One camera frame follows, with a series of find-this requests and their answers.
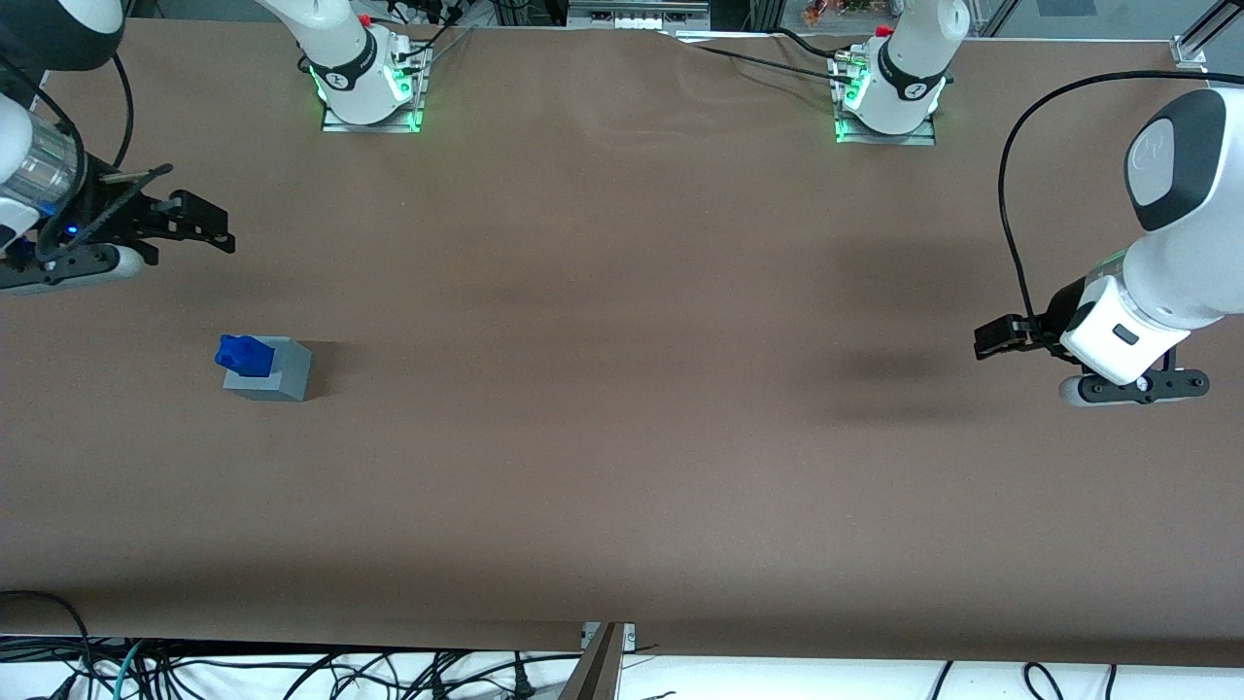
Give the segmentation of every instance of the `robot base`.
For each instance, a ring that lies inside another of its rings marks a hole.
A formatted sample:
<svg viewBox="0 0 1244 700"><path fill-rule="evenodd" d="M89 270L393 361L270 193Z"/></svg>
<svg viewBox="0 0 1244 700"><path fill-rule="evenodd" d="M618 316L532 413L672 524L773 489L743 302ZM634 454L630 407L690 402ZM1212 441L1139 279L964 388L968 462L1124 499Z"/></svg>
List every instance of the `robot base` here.
<svg viewBox="0 0 1244 700"><path fill-rule="evenodd" d="M850 51L838 51L833 58L826 60L830 75L845 75L857 81L860 71L867 65L867 48L863 44L851 46ZM881 133L865 126L860 117L843 106L847 93L858 87L858 82L835 82L830 86L833 98L833 133L838 143L886 143L891 145L934 145L937 137L933 131L933 117L924 117L921 126L911 133L899 136Z"/></svg>
<svg viewBox="0 0 1244 700"><path fill-rule="evenodd" d="M428 98L432 51L433 48L429 46L417 56L412 56L397 65L397 68L402 73L406 73L397 77L397 88L409 92L412 97L398 106L392 114L376 123L356 124L343 121L326 104L320 129L325 132L350 133L418 133L423 128L423 106Z"/></svg>

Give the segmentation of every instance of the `blue block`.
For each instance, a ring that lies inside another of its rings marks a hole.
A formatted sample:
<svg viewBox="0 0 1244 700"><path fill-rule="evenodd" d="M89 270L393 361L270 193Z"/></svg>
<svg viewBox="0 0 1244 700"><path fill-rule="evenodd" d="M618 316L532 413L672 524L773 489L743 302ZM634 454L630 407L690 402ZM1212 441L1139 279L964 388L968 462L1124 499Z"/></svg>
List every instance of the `blue block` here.
<svg viewBox="0 0 1244 700"><path fill-rule="evenodd" d="M311 375L310 349L281 334L256 334L253 338L272 349L269 374L243 377L226 369L224 388L251 402L302 402Z"/></svg>
<svg viewBox="0 0 1244 700"><path fill-rule="evenodd" d="M267 377L275 356L276 349L249 334L221 334L215 361L241 377Z"/></svg>

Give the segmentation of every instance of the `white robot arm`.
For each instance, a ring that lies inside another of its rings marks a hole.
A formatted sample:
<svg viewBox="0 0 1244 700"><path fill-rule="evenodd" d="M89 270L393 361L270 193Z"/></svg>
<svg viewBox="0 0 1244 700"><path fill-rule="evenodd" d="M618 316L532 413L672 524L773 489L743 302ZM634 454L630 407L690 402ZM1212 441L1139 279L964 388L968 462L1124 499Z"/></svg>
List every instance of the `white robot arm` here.
<svg viewBox="0 0 1244 700"><path fill-rule="evenodd" d="M945 68L970 25L963 0L909 0L891 36L865 44L865 72L843 107L873 131L911 133L937 109Z"/></svg>
<svg viewBox="0 0 1244 700"><path fill-rule="evenodd" d="M311 62L320 97L342 121L369 124L413 94L403 68L411 40L376 24L364 26L350 0L255 0L297 39Z"/></svg>
<svg viewBox="0 0 1244 700"><path fill-rule="evenodd" d="M1244 312L1244 90L1173 99L1132 140L1125 174L1146 234L1055 293L1045 313L977 328L978 359L1031 348L1031 336L1084 366L1092 374L1061 388L1072 405L1204 394L1203 373L1152 368L1193 329Z"/></svg>

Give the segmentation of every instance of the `white floor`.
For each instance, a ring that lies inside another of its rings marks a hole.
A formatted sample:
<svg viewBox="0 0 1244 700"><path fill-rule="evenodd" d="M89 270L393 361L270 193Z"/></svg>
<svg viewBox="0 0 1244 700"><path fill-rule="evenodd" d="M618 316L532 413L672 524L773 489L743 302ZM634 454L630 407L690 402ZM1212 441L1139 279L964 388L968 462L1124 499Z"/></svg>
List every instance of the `white floor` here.
<svg viewBox="0 0 1244 700"><path fill-rule="evenodd" d="M364 664L373 656L358 655L350 660ZM430 660L430 654L396 656L398 675L412 679ZM230 658L229 661L261 661L275 658ZM281 656L281 660L310 663L317 656ZM510 653L473 654L447 674L445 680L513 660ZM850 661L802 659L725 659L700 656L629 656L624 663L618 700L648 700L669 691L672 700L928 700L940 661ZM564 681L573 661L532 663L527 675L535 688ZM1065 700L1101 699L1106 683L1106 666L1050 664L1047 666L1062 689ZM378 673L391 678L387 666ZM1023 664L1019 663L955 663L940 700L1029 700L1024 688ZM0 664L0 700L27 700L51 694L67 676L58 663ZM234 670L193 666L179 671L179 678L207 700L275 700L284 696L299 676L297 670ZM513 674L496 674L495 680L511 686ZM328 671L317 673L295 694L294 700L327 698L332 688ZM80 681L72 698L85 698ZM1047 700L1054 693L1037 684ZM108 700L97 686L96 698ZM504 698L500 690L486 684L464 686L453 698L462 700L494 700ZM381 700L384 689L361 684L342 694L342 700ZM422 700L429 700L424 694ZM1244 698L1244 669L1188 669L1158 666L1122 666L1115 683L1116 700L1239 700Z"/></svg>

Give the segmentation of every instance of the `wire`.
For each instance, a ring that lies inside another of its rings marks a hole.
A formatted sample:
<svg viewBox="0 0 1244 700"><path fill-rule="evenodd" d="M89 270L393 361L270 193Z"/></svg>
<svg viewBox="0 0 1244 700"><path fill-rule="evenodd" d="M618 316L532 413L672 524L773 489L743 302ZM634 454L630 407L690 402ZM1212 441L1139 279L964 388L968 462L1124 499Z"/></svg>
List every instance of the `wire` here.
<svg viewBox="0 0 1244 700"><path fill-rule="evenodd" d="M117 66L117 77L121 78L121 88L126 92L126 134L121 137L121 147L117 148L117 157L112 159L112 167L119 168L129 152L129 139L134 136L134 92L129 87L129 76L126 75L126 66L121 63L121 55L112 55L112 65Z"/></svg>
<svg viewBox="0 0 1244 700"><path fill-rule="evenodd" d="M402 24L404 24L404 25L408 25L408 24L411 24L411 20L408 20L408 19L406 17L406 15L404 15L404 14L402 14L402 10L399 10L399 9L398 9L398 6L397 6L397 2L389 2L389 11L391 11L391 12L397 12L397 16L398 16L398 17L401 17L401 20L402 20Z"/></svg>
<svg viewBox="0 0 1244 700"><path fill-rule="evenodd" d="M445 22L444 26L442 26L439 30L437 30L437 34L432 35L432 39L429 39L428 41L425 41L423 44L423 46L420 46L420 47L418 47L414 51L411 51L408 53L398 53L397 55L397 60L398 61L404 61L404 60L407 60L407 58L409 58L412 56L418 56L419 53L423 53L428 48L432 48L432 45L435 44L438 39L440 39L440 35L443 35L445 32L445 30L448 30L453 25L454 25L453 22Z"/></svg>
<svg viewBox="0 0 1244 700"><path fill-rule="evenodd" d="M121 668L117 669L117 685L112 688L112 700L121 700L121 688L126 683L126 674L129 673L129 666L134 663L134 656L138 654L138 648L142 645L142 639L136 642L134 645L129 648L129 652L126 653L126 658L121 661Z"/></svg>
<svg viewBox="0 0 1244 700"><path fill-rule="evenodd" d="M172 163L164 163L163 165L157 165L147 170L147 174L136 179L121 196L113 199L102 211L100 211L98 215L95 216L95 219L91 220L91 223L86 224L77 233L77 235L73 236L73 240L70 240L68 245L65 246L65 250L72 250L73 247L77 247L90 240L90 237L95 235L95 231L100 230L100 226L102 226L104 221L119 211L121 208L128 204L131 199L138 196L143 188L151 184L153 179L170 172L173 172Z"/></svg>
<svg viewBox="0 0 1244 700"><path fill-rule="evenodd" d="M1050 688L1054 689L1054 695L1057 696L1059 700L1062 700L1062 689L1054 681L1054 676L1050 674L1050 670L1036 661L1024 664L1024 686L1028 688L1029 694L1036 700L1049 700L1045 695L1041 695L1035 688L1033 688L1033 669L1036 669L1045 675L1045 680L1049 681Z"/></svg>
<svg viewBox="0 0 1244 700"><path fill-rule="evenodd" d="M77 124L75 124L73 119L65 113L65 109L56 103L56 99L52 99L50 94L44 92L42 87L39 87L37 82L31 80L30 76L22 72L21 68L15 66L12 61L4 55L0 55L0 65L4 65L4 67L9 68L9 72L16 75L19 80L26 83L26 87L32 90L35 94L37 94L39 98L56 113L56 118L61 121L61 127L68 131L70 138L73 139L73 184L71 184L70 188L65 190L65 194L61 194L61 198L56 200L56 210L47 219L44 226L39 229L39 237L35 245L35 257L41 261L49 261L53 259L53 252L60 242L60 229L57 226L61 223L61 216L65 214L65 206L71 199L73 199L73 195L77 194L78 189L82 188L82 183L86 180L86 147L82 144L82 134L78 133Z"/></svg>
<svg viewBox="0 0 1244 700"><path fill-rule="evenodd" d="M809 53L811 53L814 56L820 56L822 58L832 58L836 52L851 47L851 45L847 44L846 46L842 46L841 48L833 48L832 51L826 51L825 48L817 48L816 46L812 46L806 40L804 40L802 36L795 34L794 31L791 31L791 30L789 30L789 29L786 29L784 26L775 26L775 27L770 29L769 31L766 31L765 34L780 34L782 36L787 36L795 44L799 44L799 47L802 48L804 51L807 51Z"/></svg>
<svg viewBox="0 0 1244 700"><path fill-rule="evenodd" d="M285 696L284 696L282 700L290 700L290 698L294 696L294 693L297 691L299 686L301 686L304 683L306 683L307 679L311 678L312 675L315 675L316 671L322 670L325 666L327 666L328 664L331 664L332 660L336 659L338 655L340 654L328 654L328 655L323 656L322 659L320 659L318 661L316 661L316 663L311 664L310 666L307 666L302 671L302 675L300 675L297 679L294 680L294 685L291 685L290 689L285 691Z"/></svg>
<svg viewBox="0 0 1244 700"><path fill-rule="evenodd" d="M454 47L454 44L458 44L458 42L459 42L459 41L462 41L463 39L466 39L466 35L468 35L468 34L470 34L470 32L471 32L471 30L474 30L474 29L475 29L474 26L469 26L469 27L464 29L463 31L458 32L458 35L457 35L457 36L454 36L454 37L453 37L453 39L452 39L452 40L449 41L449 44L447 44L447 45L445 45L445 47L444 47L444 48L442 48L440 51L438 51L438 52L437 52L437 55L435 55L435 56L433 56L430 61L428 61L428 65L430 66L432 63L435 63L435 62L437 62L438 60L440 60L440 58L442 58L443 56L445 56L447 53L449 53L449 50Z"/></svg>
<svg viewBox="0 0 1244 700"><path fill-rule="evenodd" d="M7 62L7 60L4 58L4 56L0 56L0 60ZM73 625L77 627L78 634L82 637L82 663L86 665L87 669L86 696L92 698L93 696L92 693L95 690L95 678L93 678L95 663L91 660L91 635L87 633L86 623L82 622L82 617L77 614L77 610L73 609L73 606L70 606L68 601L61 598L60 596L56 596L53 593L46 593L42 591L27 591L27 589L0 591L0 598L37 598L40 601L47 601L50 603L56 603L66 613L68 613L71 618L73 618Z"/></svg>
<svg viewBox="0 0 1244 700"><path fill-rule="evenodd" d="M1003 145L1003 157L1001 160L998 163L998 214L1001 218L1003 235L1006 236L1006 247L1010 250L1011 262L1014 262L1015 265L1015 279L1016 281L1019 281L1019 292L1024 300L1024 313L1026 313L1028 316L1028 322L1030 327L1034 328L1036 327L1035 326L1036 313L1033 310L1033 296L1028 288L1028 279L1024 274L1024 262L1020 259L1019 247L1015 245L1015 235L1011 231L1010 216L1006 214L1006 165L1010 163L1010 152L1011 147L1015 144L1015 137L1019 136L1020 128L1024 127L1028 119L1031 118L1031 116L1036 113L1037 109L1052 102L1057 97L1066 94L1067 92L1071 92L1074 90L1080 90L1081 87L1088 87L1090 85L1097 85L1100 82L1111 82L1117 80L1141 80L1141 78L1197 80L1202 82L1218 81L1232 85L1244 85L1244 76L1230 75L1230 73L1215 73L1215 72L1184 73L1178 71L1120 71L1120 72L1100 73L1077 80L1075 82L1069 82L1067 85L1064 85L1057 90L1047 92L1044 97L1034 102L1033 106L1030 106L1028 109L1024 111L1024 113L1019 117L1019 119L1015 121L1015 126L1011 127L1010 133L1006 136L1006 142ZM1033 331L1033 334L1036 336L1037 342L1040 342L1042 347L1049 349L1049 353L1051 356L1056 358L1061 357L1062 359L1069 359L1066 358L1065 353L1057 352L1057 349L1054 347L1054 343L1050 342L1050 338L1046 336L1045 331L1036 328Z"/></svg>
<svg viewBox="0 0 1244 700"><path fill-rule="evenodd" d="M1111 664L1110 670L1106 671L1106 693L1103 694L1105 700L1113 700L1115 698L1116 675L1118 675L1118 664Z"/></svg>
<svg viewBox="0 0 1244 700"><path fill-rule="evenodd" d="M722 48L714 48L712 46L700 46L699 44L697 44L695 47L702 51L708 51L709 53L717 53L719 56L729 56L730 58L739 58L740 61L749 61L751 63L790 71L792 73L810 75L812 77L819 77L831 82L851 82L851 78L846 76L836 76L820 71L810 71L807 68L797 68L795 66L787 66L786 63L778 63L775 61L766 61L765 58L756 58L755 56L744 56L743 53L735 53L734 51L724 51Z"/></svg>
<svg viewBox="0 0 1244 700"><path fill-rule="evenodd" d="M933 693L929 695L929 700L937 700L942 695L942 684L945 683L947 674L950 673L950 666L954 664L954 659L950 659L942 666L942 673L937 674L937 681L933 684Z"/></svg>

